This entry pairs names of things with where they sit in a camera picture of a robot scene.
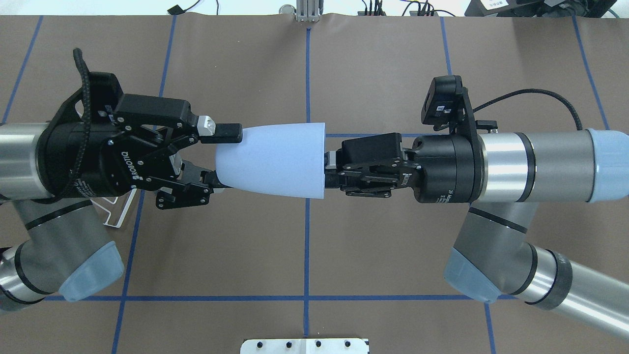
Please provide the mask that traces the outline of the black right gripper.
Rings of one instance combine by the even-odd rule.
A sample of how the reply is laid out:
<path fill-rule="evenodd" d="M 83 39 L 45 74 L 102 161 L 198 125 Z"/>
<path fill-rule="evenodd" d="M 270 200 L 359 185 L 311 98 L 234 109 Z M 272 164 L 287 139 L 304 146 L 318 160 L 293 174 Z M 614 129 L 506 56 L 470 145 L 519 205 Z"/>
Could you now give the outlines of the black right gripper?
<path fill-rule="evenodd" d="M 387 199 L 411 188 L 420 203 L 470 203 L 481 194 L 483 157 L 465 135 L 421 135 L 404 148 L 398 133 L 343 141 L 324 153 L 324 188 Z"/>

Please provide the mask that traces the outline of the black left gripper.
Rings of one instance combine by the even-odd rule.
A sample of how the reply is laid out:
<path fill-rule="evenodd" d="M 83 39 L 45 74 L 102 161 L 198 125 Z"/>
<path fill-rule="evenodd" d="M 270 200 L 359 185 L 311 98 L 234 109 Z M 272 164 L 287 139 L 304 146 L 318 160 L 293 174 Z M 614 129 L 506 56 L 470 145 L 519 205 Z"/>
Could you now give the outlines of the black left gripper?
<path fill-rule="evenodd" d="M 58 195 L 71 181 L 76 158 L 79 173 L 68 198 L 112 197 L 133 188 L 155 191 L 160 210 L 204 206 L 210 195 L 229 188 L 216 171 L 184 163 L 179 173 L 173 157 L 198 141 L 238 144 L 240 123 L 216 123 L 193 114 L 184 99 L 125 94 L 112 73 L 90 72 L 90 132 L 76 112 L 83 98 L 77 90 L 59 108 L 37 144 L 41 183 Z"/>

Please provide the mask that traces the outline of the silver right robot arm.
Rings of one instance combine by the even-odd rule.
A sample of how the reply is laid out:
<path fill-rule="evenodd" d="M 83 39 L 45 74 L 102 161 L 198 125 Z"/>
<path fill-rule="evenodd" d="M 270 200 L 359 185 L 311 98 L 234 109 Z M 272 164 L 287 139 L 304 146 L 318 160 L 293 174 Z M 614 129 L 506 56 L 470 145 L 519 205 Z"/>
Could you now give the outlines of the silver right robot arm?
<path fill-rule="evenodd" d="M 343 141 L 324 151 L 326 188 L 388 199 L 412 188 L 420 203 L 469 205 L 443 278 L 485 304 L 511 295 L 628 339 L 628 285 L 526 241 L 540 203 L 596 203 L 628 195 L 628 136 L 619 131 L 485 134 L 459 131 Z"/>

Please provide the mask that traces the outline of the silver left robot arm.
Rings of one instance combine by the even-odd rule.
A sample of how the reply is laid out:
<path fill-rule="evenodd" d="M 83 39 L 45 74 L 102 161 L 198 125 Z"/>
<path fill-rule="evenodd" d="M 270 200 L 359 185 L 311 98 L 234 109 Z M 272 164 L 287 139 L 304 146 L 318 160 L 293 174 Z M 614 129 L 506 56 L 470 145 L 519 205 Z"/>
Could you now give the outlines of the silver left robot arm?
<path fill-rule="evenodd" d="M 154 191 L 160 210 L 203 206 L 217 173 L 181 159 L 197 143 L 240 143 L 238 123 L 195 115 L 183 99 L 125 94 L 112 73 L 90 72 L 51 121 L 1 126 L 1 203 L 29 240 L 1 249 L 1 313 L 59 293 L 92 296 L 124 274 L 94 202 Z"/>

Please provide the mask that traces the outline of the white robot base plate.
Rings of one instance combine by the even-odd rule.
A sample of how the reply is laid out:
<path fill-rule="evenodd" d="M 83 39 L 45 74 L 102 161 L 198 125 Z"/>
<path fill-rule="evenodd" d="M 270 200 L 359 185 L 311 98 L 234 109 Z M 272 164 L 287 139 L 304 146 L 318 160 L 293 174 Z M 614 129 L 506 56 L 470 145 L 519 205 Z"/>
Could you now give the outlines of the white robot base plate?
<path fill-rule="evenodd" d="M 246 340 L 241 354 L 369 354 L 362 338 L 282 338 Z"/>

